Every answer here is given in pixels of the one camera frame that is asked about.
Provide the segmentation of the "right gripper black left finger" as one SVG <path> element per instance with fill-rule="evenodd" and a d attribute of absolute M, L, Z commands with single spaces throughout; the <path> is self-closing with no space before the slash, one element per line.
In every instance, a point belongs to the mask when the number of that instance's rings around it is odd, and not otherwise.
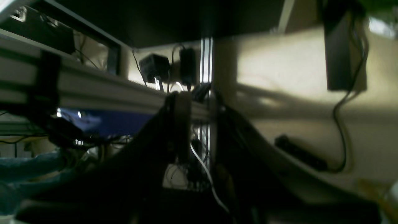
<path fill-rule="evenodd" d="M 162 189 L 168 164 L 189 157 L 190 92 L 168 95 L 120 152 L 95 169 L 22 201 L 14 220 L 28 224 L 127 224 Z"/>

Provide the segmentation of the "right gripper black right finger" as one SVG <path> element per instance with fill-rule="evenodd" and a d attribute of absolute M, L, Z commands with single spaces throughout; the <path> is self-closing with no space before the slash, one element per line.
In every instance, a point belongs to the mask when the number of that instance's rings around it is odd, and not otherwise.
<path fill-rule="evenodd" d="M 334 187 L 286 157 L 237 110 L 212 92 L 216 141 L 211 153 L 227 205 L 240 224 L 380 224 L 376 203 Z"/>

